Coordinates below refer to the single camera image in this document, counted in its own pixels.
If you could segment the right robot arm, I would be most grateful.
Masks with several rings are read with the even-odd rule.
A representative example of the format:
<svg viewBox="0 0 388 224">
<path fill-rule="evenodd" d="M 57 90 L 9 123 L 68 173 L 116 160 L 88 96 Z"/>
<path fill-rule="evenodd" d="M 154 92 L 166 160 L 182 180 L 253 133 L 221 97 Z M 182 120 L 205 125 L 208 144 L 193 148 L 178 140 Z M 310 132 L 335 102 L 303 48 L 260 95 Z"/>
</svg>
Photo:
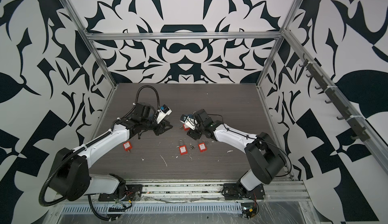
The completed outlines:
<svg viewBox="0 0 388 224">
<path fill-rule="evenodd" d="M 222 120 L 214 121 L 204 109 L 182 115 L 180 121 L 189 127 L 188 136 L 194 140 L 202 136 L 228 144 L 245 153 L 250 170 L 237 182 L 241 192 L 250 192 L 261 184 L 269 184 L 287 166 L 285 152 L 277 147 L 267 133 L 259 135 L 234 129 Z"/>
</svg>

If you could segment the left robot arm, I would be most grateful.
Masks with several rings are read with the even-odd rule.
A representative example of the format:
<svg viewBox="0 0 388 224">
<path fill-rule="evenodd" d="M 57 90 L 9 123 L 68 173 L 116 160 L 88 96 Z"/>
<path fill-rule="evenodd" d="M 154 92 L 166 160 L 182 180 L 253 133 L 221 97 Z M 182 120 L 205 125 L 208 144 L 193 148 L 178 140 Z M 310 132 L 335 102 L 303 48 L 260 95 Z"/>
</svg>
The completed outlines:
<svg viewBox="0 0 388 224">
<path fill-rule="evenodd" d="M 146 103 L 135 103 L 127 115 L 117 119 L 97 138 L 74 149 L 58 151 L 39 193 L 39 204 L 47 207 L 64 200 L 75 201 L 85 195 L 120 192 L 122 178 L 114 174 L 90 174 L 89 169 L 116 146 L 129 143 L 134 136 L 140 137 L 147 131 L 158 136 L 170 130 L 172 125 L 166 117 L 171 113 L 166 105 L 155 109 Z"/>
</svg>

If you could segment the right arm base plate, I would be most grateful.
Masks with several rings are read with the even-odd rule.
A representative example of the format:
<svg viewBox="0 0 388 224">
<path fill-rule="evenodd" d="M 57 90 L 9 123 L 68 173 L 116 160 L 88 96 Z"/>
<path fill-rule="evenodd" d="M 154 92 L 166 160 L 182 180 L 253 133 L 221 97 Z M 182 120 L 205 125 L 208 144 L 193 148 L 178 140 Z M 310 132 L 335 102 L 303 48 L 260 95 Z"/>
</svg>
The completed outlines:
<svg viewBox="0 0 388 224">
<path fill-rule="evenodd" d="M 253 199 L 264 200 L 265 191 L 262 184 L 255 187 L 253 190 L 248 191 L 242 184 L 223 184 L 221 194 L 226 200 L 238 200 L 238 199 Z"/>
</svg>

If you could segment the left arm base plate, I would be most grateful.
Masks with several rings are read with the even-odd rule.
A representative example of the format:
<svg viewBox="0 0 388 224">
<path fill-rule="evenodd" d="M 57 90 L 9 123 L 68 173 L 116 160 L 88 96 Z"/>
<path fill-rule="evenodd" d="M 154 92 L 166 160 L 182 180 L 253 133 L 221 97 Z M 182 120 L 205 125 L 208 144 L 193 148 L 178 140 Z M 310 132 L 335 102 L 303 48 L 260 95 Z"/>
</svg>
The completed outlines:
<svg viewBox="0 0 388 224">
<path fill-rule="evenodd" d="M 121 185 L 113 194 L 100 194 L 98 201 L 99 202 L 109 202 L 109 201 L 133 201 L 141 197 L 143 185 L 140 184 L 130 184 L 130 185 Z"/>
</svg>

